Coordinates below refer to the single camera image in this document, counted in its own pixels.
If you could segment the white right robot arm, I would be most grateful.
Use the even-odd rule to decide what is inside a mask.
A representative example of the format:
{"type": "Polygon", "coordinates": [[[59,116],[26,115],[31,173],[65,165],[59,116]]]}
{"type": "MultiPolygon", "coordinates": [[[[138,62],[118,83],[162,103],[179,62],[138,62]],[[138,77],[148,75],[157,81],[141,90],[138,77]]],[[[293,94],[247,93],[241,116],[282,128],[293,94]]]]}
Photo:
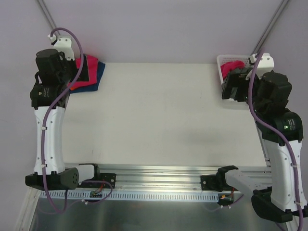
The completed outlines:
{"type": "Polygon", "coordinates": [[[207,186],[218,192],[237,189],[266,220],[287,223],[295,216],[307,217],[300,173],[303,124],[300,116],[287,108],[292,90],[287,76],[274,71],[274,60],[268,53],[261,57],[219,55],[217,64],[222,99],[249,106],[272,184],[262,186],[239,168],[226,166],[218,169],[207,186]]]}

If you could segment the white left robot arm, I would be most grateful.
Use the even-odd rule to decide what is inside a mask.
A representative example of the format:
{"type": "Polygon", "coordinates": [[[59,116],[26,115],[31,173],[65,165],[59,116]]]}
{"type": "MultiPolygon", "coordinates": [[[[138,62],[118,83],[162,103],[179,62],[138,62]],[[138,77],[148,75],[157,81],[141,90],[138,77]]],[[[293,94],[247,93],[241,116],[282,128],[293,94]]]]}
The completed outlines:
{"type": "Polygon", "coordinates": [[[70,93],[67,87],[78,73],[69,36],[49,37],[52,48],[36,54],[38,71],[30,92],[37,125],[37,156],[27,186],[38,190],[74,190],[85,181],[100,184],[96,164],[66,167],[62,153],[62,125],[70,93]]]}

